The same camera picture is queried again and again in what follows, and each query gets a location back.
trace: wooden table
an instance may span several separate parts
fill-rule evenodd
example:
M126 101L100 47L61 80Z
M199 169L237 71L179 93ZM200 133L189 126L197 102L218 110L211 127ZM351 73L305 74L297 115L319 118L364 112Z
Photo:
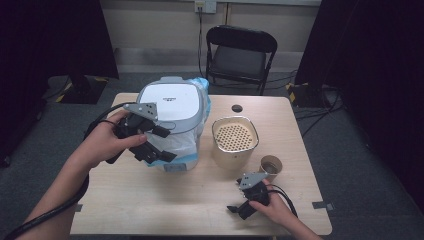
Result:
M135 101L137 93L121 93L113 105ZM227 210L246 201L236 179L256 172L265 155L283 162L274 184L293 201L299 218L319 235L332 231L303 140L289 101L283 97L211 95L212 109L200 139L199 162L187 172L166 173L149 168L126 150L113 165L100 164L90 173L90 186L75 214L71 234L123 235L287 235L260 213L246 220ZM231 110L234 104L241 113ZM211 156L212 124L228 116L248 117L259 135L259 145L241 170L219 168Z

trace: paper cup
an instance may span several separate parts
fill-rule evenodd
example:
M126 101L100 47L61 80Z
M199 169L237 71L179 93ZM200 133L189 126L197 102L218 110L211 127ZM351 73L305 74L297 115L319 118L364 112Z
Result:
M266 172L269 176L266 178L272 182L275 177L283 170L283 164L276 156L268 155L261 159L259 172Z

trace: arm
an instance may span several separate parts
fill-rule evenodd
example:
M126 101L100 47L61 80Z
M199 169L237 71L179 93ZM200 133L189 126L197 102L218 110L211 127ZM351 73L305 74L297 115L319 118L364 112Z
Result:
M114 123L127 114L120 111L108 120ZM100 162L112 158L126 148L146 142L145 135L118 139L113 125L100 123L65 162L56 179L32 210L25 222L50 211L70 199L79 190L88 172ZM69 237L75 206L26 232L19 239L66 239Z
M269 181L263 180L265 185L269 185ZM321 239L302 221L300 221L287 205L283 202L278 193L270 193L270 204L264 206L259 202L250 201L249 204L257 211L265 214L273 222L283 226L290 234L298 240L318 240Z

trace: finger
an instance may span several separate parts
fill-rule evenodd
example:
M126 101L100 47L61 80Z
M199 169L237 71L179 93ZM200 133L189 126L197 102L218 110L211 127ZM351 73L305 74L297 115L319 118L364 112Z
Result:
M144 134L134 135L127 138L119 139L118 145L120 149L126 149L131 147L139 146L147 141L147 137Z

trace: mesh basket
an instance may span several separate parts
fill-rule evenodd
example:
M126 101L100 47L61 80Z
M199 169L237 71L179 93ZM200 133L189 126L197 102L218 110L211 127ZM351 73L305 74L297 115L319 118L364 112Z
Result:
M214 138L213 158L225 169L240 169L246 165L250 155L259 143L258 134L252 122L241 116L227 117L212 125Z

